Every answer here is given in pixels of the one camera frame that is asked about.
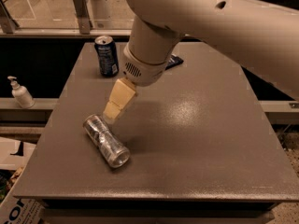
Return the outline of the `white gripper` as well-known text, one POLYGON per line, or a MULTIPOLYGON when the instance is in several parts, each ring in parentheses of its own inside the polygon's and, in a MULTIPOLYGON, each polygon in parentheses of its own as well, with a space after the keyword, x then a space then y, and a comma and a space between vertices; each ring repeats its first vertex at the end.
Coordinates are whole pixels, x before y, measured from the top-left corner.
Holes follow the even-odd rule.
POLYGON ((135 46, 128 43, 123 50, 121 65, 127 78, 116 80, 103 112, 103 119, 108 124, 113 124, 136 98, 136 86, 146 87, 155 83, 163 74, 169 58, 170 47, 167 45, 135 46))

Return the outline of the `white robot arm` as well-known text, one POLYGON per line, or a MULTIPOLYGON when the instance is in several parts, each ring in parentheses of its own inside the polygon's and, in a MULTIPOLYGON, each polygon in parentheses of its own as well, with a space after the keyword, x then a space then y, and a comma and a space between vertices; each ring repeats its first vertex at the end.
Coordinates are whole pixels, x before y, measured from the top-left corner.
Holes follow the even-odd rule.
POLYGON ((123 50, 124 76, 103 112, 115 122, 137 87, 155 83, 175 45, 197 38, 279 90, 299 98, 299 11, 258 0, 126 0, 134 12, 123 50))

